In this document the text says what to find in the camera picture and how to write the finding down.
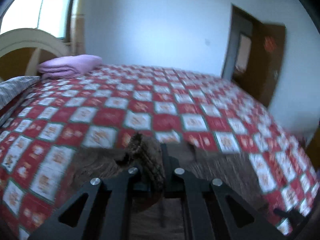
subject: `purple blanket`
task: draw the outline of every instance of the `purple blanket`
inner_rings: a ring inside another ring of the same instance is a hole
[[[38,65],[42,78],[75,77],[91,71],[102,65],[102,58],[93,55],[60,57],[48,60]]]

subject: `checkered bedspread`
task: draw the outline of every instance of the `checkered bedspread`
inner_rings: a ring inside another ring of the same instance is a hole
[[[103,66],[45,80],[0,130],[1,216],[20,239],[61,204],[79,145],[125,147],[135,130],[161,142],[249,154],[273,210],[307,215],[319,184],[297,140],[230,82],[158,67]],[[288,220],[268,218],[287,234]]]

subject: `black object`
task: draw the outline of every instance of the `black object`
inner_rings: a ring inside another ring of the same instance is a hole
[[[181,199],[186,240],[286,239],[220,179],[196,178],[168,155],[166,145],[161,147],[164,197]],[[130,168],[117,177],[85,183],[29,240],[128,239],[132,198],[150,194],[150,186],[140,181],[140,170]]]

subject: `triangular hole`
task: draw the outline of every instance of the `triangular hole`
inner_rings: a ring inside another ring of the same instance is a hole
[[[60,217],[59,222],[66,224],[72,228],[76,227],[84,208],[84,205],[88,199],[87,193],[81,195]]]
[[[238,228],[242,228],[254,222],[254,218],[231,196],[226,197],[231,213],[236,221]]]

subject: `silver bolt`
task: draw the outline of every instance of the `silver bolt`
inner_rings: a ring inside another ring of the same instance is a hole
[[[136,167],[132,167],[132,168],[128,169],[128,172],[129,172],[130,174],[136,174],[138,171],[139,171],[139,170],[138,170],[138,168],[136,168]]]
[[[101,182],[99,178],[93,178],[90,180],[91,185],[98,185]]]
[[[184,173],[184,169],[183,168],[176,168],[174,170],[174,173],[177,175],[182,175]]]
[[[213,179],[212,180],[212,184],[215,185],[215,186],[218,186],[220,187],[222,185],[222,180],[221,179]]]

